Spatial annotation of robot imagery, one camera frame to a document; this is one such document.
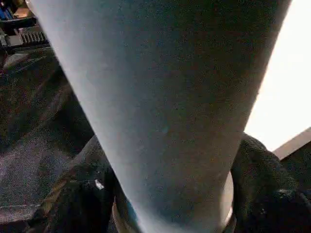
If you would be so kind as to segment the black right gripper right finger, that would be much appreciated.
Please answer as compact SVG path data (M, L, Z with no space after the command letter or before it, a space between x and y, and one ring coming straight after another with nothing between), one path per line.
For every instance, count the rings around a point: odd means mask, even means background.
M243 134L231 168L237 233L309 233L311 193L300 189L281 161Z

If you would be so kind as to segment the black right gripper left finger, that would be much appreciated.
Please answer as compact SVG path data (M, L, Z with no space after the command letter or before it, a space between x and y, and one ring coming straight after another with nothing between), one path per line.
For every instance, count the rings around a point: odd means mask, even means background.
M61 174L31 219L33 233L105 233L116 177L93 136Z

